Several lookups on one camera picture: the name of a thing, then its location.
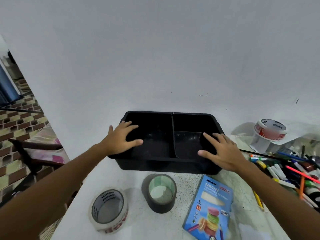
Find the white tape roll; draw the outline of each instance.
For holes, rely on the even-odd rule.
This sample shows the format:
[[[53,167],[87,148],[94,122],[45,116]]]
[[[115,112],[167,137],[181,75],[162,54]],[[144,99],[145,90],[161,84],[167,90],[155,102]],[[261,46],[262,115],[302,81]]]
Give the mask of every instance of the white tape roll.
[[[260,119],[254,126],[255,132],[269,141],[281,141],[287,134],[284,124],[270,119]]]
[[[128,215],[128,200],[117,188],[106,188],[96,195],[89,207],[89,219],[98,231],[115,233]]]

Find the blue pencil box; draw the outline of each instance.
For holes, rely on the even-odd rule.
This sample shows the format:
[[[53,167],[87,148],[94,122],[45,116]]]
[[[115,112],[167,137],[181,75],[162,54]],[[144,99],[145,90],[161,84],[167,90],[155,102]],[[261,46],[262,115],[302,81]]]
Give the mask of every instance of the blue pencil box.
[[[224,240],[227,237],[232,200],[232,189],[203,176],[184,230],[198,240]]]

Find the black plastic bin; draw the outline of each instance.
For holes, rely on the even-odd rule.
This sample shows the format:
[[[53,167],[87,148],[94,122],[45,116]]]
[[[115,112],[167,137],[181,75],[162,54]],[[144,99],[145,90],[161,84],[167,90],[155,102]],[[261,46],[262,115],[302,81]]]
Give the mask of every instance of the black plastic bin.
[[[216,154],[203,132],[223,134],[210,114],[129,111],[121,121],[139,125],[127,136],[127,141],[142,139],[143,145],[124,153],[109,156],[121,169],[172,173],[217,174],[221,168],[198,150]]]

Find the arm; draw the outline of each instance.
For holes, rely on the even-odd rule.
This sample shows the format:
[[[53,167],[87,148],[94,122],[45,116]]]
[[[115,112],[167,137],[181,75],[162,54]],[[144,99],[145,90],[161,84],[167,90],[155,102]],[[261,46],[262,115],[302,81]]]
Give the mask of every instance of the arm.
[[[126,141],[138,125],[122,123],[99,144],[63,165],[0,209],[0,239],[36,239],[55,214],[77,190],[86,176],[106,156],[142,145],[143,140]]]
[[[198,154],[243,178],[263,199],[290,239],[319,237],[320,215],[318,212],[261,172],[256,165],[247,161],[237,145],[228,137],[214,134],[219,140],[217,141],[208,134],[203,135],[217,149],[217,155],[202,150]]]

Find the tabletop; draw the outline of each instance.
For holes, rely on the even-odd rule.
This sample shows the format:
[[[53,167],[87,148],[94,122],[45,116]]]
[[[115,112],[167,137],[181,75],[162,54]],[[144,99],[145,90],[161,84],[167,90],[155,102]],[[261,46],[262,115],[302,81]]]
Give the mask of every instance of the tabletop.
[[[80,191],[57,227],[52,240],[58,239],[194,239],[182,225],[202,178],[200,174],[166,173],[177,185],[175,205],[168,213],[158,214],[148,206],[141,190],[147,171],[121,170],[110,158],[102,160],[87,176]],[[250,225],[255,230],[269,233],[273,239],[289,239],[272,214],[262,212],[252,189],[236,173],[222,170],[210,175],[234,190],[232,211],[235,219],[229,223],[228,239],[240,239],[237,225]],[[123,227],[115,234],[98,232],[88,218],[89,205],[95,195],[106,187],[124,190],[129,213]]]

